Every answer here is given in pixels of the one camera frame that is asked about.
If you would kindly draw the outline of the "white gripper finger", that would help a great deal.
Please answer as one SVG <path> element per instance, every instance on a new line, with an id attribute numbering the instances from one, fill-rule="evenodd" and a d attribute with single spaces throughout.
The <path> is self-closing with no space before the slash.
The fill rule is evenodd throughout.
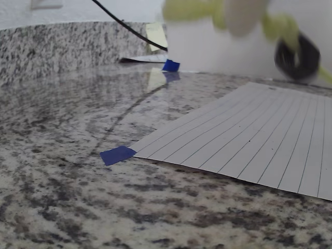
<path id="1" fill-rule="evenodd" d="M 224 1 L 226 27 L 232 36 L 246 36 L 260 22 L 269 1 L 228 0 Z"/>

